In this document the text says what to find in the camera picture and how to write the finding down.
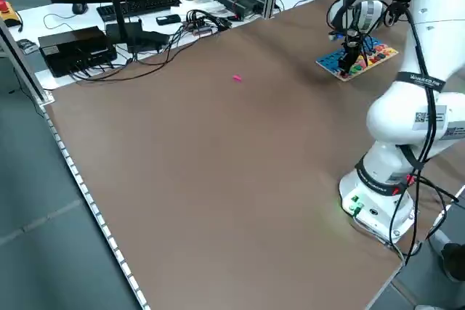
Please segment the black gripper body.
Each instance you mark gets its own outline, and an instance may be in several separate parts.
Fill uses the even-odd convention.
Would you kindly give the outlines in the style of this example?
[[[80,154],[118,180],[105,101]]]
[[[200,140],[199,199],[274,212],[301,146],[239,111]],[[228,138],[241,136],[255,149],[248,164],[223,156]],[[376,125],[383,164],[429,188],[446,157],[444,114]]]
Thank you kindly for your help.
[[[359,56],[359,44],[343,44],[343,62],[355,62]]]

